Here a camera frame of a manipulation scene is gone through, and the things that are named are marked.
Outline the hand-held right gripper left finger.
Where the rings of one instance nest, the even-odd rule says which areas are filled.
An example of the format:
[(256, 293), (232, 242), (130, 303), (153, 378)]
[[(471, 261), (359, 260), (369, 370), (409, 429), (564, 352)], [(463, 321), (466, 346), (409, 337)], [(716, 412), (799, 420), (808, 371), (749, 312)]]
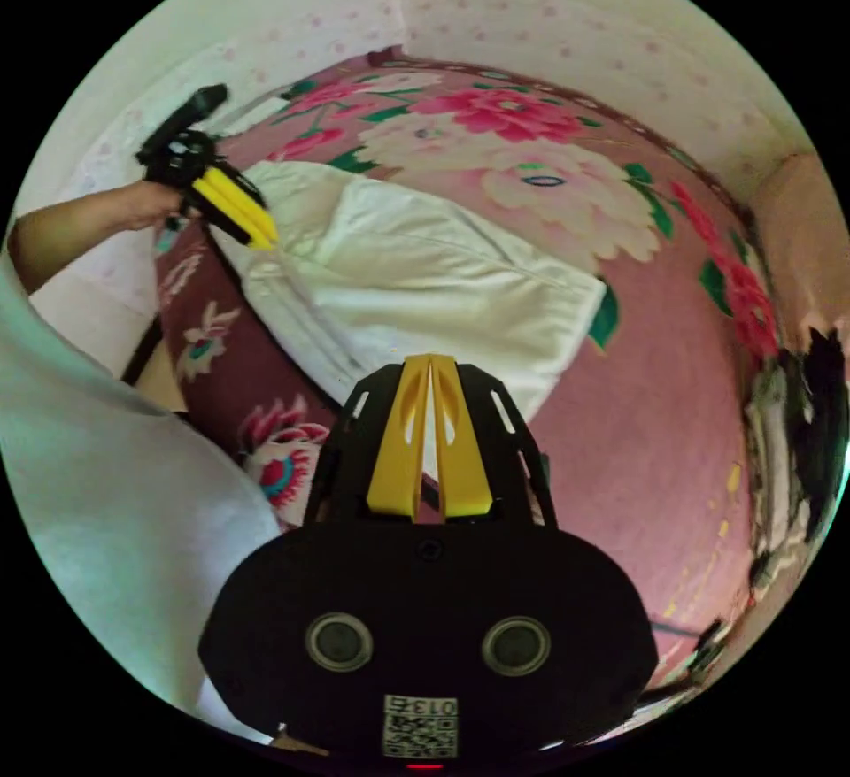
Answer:
[(429, 356), (407, 358), (400, 370), (367, 492), (367, 507), (375, 515), (393, 519), (418, 516), (429, 384)]

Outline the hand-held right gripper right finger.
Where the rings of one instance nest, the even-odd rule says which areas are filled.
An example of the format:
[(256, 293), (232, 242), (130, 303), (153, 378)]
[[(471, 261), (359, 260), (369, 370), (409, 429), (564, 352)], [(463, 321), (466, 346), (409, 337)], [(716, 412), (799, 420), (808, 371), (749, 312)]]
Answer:
[(430, 373), (441, 513), (445, 519), (481, 518), (493, 496), (458, 366), (448, 356), (432, 356)]

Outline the person's left hand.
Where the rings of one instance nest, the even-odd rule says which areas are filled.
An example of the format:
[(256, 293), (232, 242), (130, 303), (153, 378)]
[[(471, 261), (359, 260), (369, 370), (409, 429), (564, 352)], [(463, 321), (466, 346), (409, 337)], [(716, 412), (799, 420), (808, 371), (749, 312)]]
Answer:
[(167, 185), (140, 180), (121, 188), (119, 193), (121, 231), (141, 231), (183, 214), (183, 195)]

